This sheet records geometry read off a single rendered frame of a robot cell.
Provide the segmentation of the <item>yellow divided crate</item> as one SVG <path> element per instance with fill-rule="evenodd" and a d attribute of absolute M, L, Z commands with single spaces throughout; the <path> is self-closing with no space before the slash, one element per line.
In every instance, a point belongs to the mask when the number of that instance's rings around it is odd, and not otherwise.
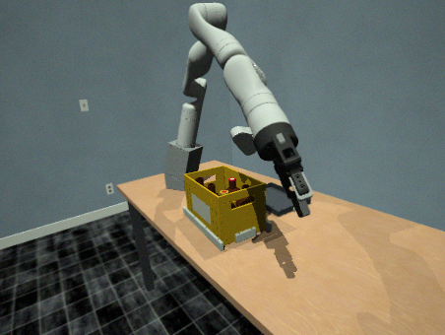
<path fill-rule="evenodd" d="M 205 182 L 215 184 L 218 194 L 229 188 L 228 179 L 236 178 L 240 190 L 218 196 L 197 181 L 197 177 L 216 175 L 216 180 Z M 226 166 L 212 167 L 183 174 L 187 209 L 197 217 L 222 242 L 223 246 L 235 242 L 235 234 L 253 227 L 256 233 L 266 229 L 266 183 Z M 243 184 L 249 187 L 242 189 Z M 231 209 L 231 202 L 253 196 L 254 202 Z"/>

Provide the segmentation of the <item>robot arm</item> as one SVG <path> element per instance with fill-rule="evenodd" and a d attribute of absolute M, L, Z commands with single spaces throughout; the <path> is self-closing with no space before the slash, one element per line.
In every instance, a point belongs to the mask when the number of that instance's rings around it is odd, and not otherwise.
<path fill-rule="evenodd" d="M 201 77 L 209 72 L 215 56 L 248 125 L 232 128 L 230 136 L 244 155 L 251 156 L 257 152 L 254 138 L 261 129 L 272 123 L 289 121 L 266 87 L 265 74 L 237 39 L 225 32 L 226 7 L 221 3 L 194 4 L 189 9 L 188 20 L 192 34 L 199 40 L 189 51 L 182 91 L 185 96 L 197 99 L 182 106 L 177 145 L 195 147 L 207 89 L 207 81 Z"/>

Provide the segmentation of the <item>brown bottle with blue band and red cap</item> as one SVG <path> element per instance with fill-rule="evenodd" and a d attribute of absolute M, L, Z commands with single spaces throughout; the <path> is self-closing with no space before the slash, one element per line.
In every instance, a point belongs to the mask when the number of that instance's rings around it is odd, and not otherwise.
<path fill-rule="evenodd" d="M 240 190 L 238 187 L 236 187 L 236 178 L 231 177 L 228 179 L 228 182 L 229 182 L 229 188 L 226 189 L 228 193 Z"/>

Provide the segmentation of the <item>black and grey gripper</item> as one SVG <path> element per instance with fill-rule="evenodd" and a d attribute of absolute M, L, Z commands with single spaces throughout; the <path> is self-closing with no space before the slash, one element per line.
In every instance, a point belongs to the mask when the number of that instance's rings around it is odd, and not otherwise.
<path fill-rule="evenodd" d="M 254 145 L 262 160 L 273 161 L 275 171 L 286 189 L 288 199 L 292 201 L 297 216 L 303 218 L 310 215 L 305 200 L 313 196 L 313 191 L 302 172 L 301 156 L 296 150 L 298 138 L 291 125 L 287 122 L 267 125 L 256 134 Z M 291 186 L 294 190 L 292 192 L 289 190 Z"/>

